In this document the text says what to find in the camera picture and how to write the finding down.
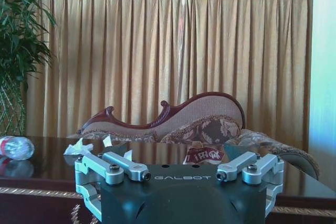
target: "sofa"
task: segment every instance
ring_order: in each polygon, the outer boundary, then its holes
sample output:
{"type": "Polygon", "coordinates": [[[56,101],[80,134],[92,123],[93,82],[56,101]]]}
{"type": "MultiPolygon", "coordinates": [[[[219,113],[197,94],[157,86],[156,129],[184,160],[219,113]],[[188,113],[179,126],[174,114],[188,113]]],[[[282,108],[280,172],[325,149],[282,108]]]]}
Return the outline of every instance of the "sofa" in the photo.
{"type": "Polygon", "coordinates": [[[162,101],[161,106],[160,115],[146,125],[121,122],[113,116],[114,108],[109,106],[91,117],[76,134],[68,138],[101,140],[110,135],[119,141],[188,144],[201,140],[205,145],[240,146],[256,153],[279,155],[311,177],[319,178],[318,164],[311,155],[263,133],[246,129],[243,108],[229,94],[206,92],[178,106],[171,106],[166,101],[162,101]]]}

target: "white paper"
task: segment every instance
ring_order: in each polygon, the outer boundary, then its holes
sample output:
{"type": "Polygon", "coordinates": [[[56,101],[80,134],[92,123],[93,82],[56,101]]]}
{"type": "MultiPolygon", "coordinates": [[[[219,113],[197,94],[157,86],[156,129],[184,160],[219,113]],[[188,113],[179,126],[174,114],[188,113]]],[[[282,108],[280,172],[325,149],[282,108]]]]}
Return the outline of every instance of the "white paper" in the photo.
{"type": "Polygon", "coordinates": [[[112,146],[112,140],[111,140],[111,136],[108,135],[107,137],[105,137],[105,139],[103,140],[104,143],[104,147],[109,147],[112,146]]]}
{"type": "Polygon", "coordinates": [[[93,150],[93,144],[83,145],[83,138],[79,139],[74,145],[69,144],[63,155],[85,155],[93,150]]]}
{"type": "Polygon", "coordinates": [[[128,152],[125,152],[124,158],[132,161],[132,150],[129,150],[128,152]]]}

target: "floral pillow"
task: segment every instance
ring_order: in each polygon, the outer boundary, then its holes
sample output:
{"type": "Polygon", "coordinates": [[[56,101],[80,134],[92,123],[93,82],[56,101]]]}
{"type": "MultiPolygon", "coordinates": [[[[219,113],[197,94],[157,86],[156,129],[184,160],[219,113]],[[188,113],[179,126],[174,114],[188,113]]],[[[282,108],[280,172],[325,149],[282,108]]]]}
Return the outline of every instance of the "floral pillow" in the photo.
{"type": "Polygon", "coordinates": [[[200,141],[204,144],[224,144],[240,134],[238,123],[226,115],[211,115],[183,125],[162,138],[161,143],[192,144],[200,141]]]}
{"type": "Polygon", "coordinates": [[[81,137],[92,140],[104,140],[110,136],[112,141],[126,141],[126,142],[146,142],[153,143],[157,139],[155,131],[149,131],[143,135],[123,135],[116,132],[109,132],[104,130],[92,130],[81,134],[81,137]]]}

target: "gold trim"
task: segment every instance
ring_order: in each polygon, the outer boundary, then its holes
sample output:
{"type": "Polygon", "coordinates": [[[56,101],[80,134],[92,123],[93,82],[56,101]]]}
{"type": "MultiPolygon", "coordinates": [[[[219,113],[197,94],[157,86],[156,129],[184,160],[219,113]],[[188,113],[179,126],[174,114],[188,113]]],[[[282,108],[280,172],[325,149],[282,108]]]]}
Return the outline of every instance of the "gold trim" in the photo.
{"type": "MultiPolygon", "coordinates": [[[[80,194],[71,191],[53,191],[53,190],[25,189],[25,188],[13,188],[13,187],[0,187],[0,194],[17,194],[17,195],[33,195],[42,197],[82,199],[82,196],[80,194]]],[[[308,216],[336,218],[336,210],[275,206],[272,212],[276,212],[279,214],[308,215],[308,216]]]]}
{"type": "MultiPolygon", "coordinates": [[[[78,212],[80,209],[80,205],[77,204],[71,211],[71,222],[72,224],[81,224],[78,218],[78,212]]],[[[92,216],[92,219],[90,221],[90,224],[97,224],[99,221],[95,216],[92,216]]]]}
{"type": "Polygon", "coordinates": [[[272,212],[277,212],[277,213],[280,213],[280,214],[310,215],[310,216],[336,218],[336,210],[321,210],[321,209],[314,209],[314,208],[277,207],[277,206],[275,206],[273,208],[272,212]]]}
{"type": "Polygon", "coordinates": [[[52,191],[52,190],[26,189],[26,188],[13,188],[13,187],[0,187],[0,194],[33,195],[33,196],[69,198],[69,199],[82,198],[80,194],[72,191],[52,191]]]}

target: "wall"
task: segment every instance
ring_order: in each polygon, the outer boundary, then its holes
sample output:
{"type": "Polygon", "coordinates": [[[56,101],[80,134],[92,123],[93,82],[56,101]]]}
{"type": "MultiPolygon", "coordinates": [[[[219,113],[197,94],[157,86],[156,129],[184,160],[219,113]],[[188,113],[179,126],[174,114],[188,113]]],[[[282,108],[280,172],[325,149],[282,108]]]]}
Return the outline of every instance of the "wall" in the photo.
{"type": "Polygon", "coordinates": [[[336,0],[313,0],[309,152],[336,190],[336,0]]]}

